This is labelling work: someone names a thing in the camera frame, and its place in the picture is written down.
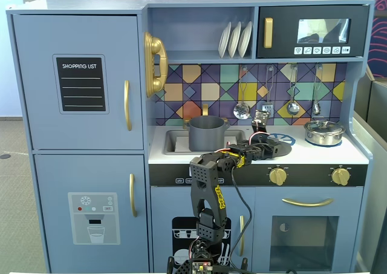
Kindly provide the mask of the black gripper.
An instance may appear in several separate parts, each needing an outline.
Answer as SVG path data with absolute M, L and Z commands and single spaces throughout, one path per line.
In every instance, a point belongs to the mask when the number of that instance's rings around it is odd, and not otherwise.
M 243 140 L 241 145 L 245 165 L 251 164 L 252 161 L 281 157 L 284 155 L 281 148 L 286 147 L 286 143 L 271 137 L 267 137 L 266 140 L 252 140 L 251 144 L 248 140 Z

